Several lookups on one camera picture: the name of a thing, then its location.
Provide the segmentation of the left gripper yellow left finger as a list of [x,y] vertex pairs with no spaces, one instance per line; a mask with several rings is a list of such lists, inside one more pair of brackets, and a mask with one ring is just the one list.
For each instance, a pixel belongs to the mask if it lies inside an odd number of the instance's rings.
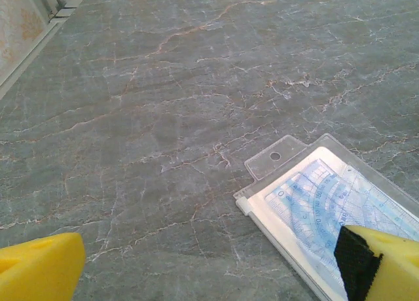
[[84,268],[80,234],[68,232],[1,249],[2,300],[71,300]]

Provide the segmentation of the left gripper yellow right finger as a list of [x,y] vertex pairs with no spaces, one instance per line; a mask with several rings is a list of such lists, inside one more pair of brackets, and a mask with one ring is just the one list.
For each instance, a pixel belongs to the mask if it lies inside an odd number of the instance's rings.
[[349,300],[418,300],[417,241],[348,225],[334,256]]

